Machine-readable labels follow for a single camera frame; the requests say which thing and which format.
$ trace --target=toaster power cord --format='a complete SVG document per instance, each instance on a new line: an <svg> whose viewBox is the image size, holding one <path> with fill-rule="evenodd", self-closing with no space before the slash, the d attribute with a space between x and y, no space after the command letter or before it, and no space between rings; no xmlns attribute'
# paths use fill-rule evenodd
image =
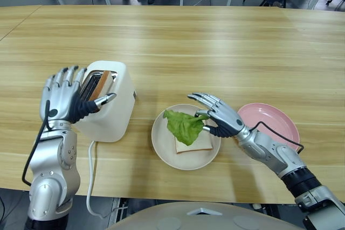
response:
<svg viewBox="0 0 345 230"><path fill-rule="evenodd" d="M124 210L125 208L128 207L116 207L113 208L108 214L106 215L102 215L100 213L95 213L91 207L90 207L90 196L91 196L91 192L93 189L93 163L92 163L92 148L93 145L96 143L96 141L91 141L90 146L88 147L88 165L89 165L89 172L90 172L90 178L89 178L89 183L88 183L88 190L87 190L87 196L86 196L86 207L87 210L89 211L89 213L91 215L94 215L96 217L99 217L100 219L104 219L107 216L109 216L112 212L114 212L115 210Z"/></svg>

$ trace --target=wooden table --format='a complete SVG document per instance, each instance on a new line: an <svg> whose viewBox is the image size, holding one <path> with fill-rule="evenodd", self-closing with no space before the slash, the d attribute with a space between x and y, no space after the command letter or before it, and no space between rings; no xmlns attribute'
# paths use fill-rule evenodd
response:
<svg viewBox="0 0 345 230"><path fill-rule="evenodd" d="M196 171L159 159L150 139L154 119L168 106L196 104L186 95L199 91L234 109L263 102L283 110L306 147L302 159L345 200L344 13L234 6L28 9L0 9L6 19L11 11L18 16L0 41L0 187L27 190L20 178L41 123L45 79L63 66L117 60L127 64L139 98L124 138L96 147L94 195L293 203L274 173L233 139L223 139L215 160ZM88 145L79 134L78 194L87 191Z"/></svg>

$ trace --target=robot finger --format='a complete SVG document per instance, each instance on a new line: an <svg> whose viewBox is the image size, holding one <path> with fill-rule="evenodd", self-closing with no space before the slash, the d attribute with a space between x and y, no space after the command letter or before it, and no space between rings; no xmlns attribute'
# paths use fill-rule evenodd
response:
<svg viewBox="0 0 345 230"><path fill-rule="evenodd" d="M214 103L217 103L220 101L220 99L212 94L207 94L207 93L193 93L193 94L196 94L196 95L199 95L199 96L202 96L203 98L211 101L211 102L214 102Z"/></svg>
<svg viewBox="0 0 345 230"><path fill-rule="evenodd" d="M213 108L218 107L220 99L215 97L214 95L207 94L207 93L193 93L193 94L198 95L198 96L208 100L209 102L213 103Z"/></svg>
<svg viewBox="0 0 345 230"><path fill-rule="evenodd" d="M51 75L45 81L45 85L44 85L43 91L42 91L42 98L41 98L44 102L46 102L46 100L48 100L50 97L50 89L52 87L52 82L54 80L54 77L55 77L55 75Z"/></svg>
<svg viewBox="0 0 345 230"><path fill-rule="evenodd" d="M200 97L196 94L189 94L189 95L187 95L187 97L190 99L198 101L199 103L205 105L209 109L212 109L212 106L214 105L214 103L212 103L212 102L206 100L205 98Z"/></svg>
<svg viewBox="0 0 345 230"><path fill-rule="evenodd" d="M75 79L73 81L74 85L80 86L80 84L81 84L81 82L82 82L82 80L84 78L85 72L86 72L86 68L84 68L84 67L81 70L79 70L77 76L75 77Z"/></svg>
<svg viewBox="0 0 345 230"><path fill-rule="evenodd" d="M66 78L64 80L64 85L71 86L72 85L72 79L74 76L74 72L78 69L78 66L71 66L68 68L68 71L66 73Z"/></svg>
<svg viewBox="0 0 345 230"><path fill-rule="evenodd" d="M64 79L65 72L68 70L68 67L62 68L55 76L53 81L53 87L52 88L59 88L61 86L61 83Z"/></svg>
<svg viewBox="0 0 345 230"><path fill-rule="evenodd" d="M200 115L209 116L209 110L197 110L194 117L199 117Z"/></svg>

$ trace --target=silver robotic arm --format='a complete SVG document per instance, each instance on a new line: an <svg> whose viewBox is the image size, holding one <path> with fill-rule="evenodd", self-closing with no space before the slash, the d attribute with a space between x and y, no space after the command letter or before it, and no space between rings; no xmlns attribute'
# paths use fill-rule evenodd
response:
<svg viewBox="0 0 345 230"><path fill-rule="evenodd" d="M71 124L97 112L115 98L107 94L94 101L81 100L80 84L86 71L78 66L63 68L49 77L43 88L40 117L43 124L26 162L22 180L31 186L25 229L65 229L80 176L76 167L77 135ZM25 179L28 167L32 184Z"/></svg>
<svg viewBox="0 0 345 230"><path fill-rule="evenodd" d="M208 108L197 111L196 116L207 115L217 123L218 127L206 126L211 134L235 137L246 154L267 165L285 183L301 210L308 212L303 222L308 230L345 229L344 205L321 185L295 150L247 127L232 108L213 95L193 93L188 97Z"/></svg>

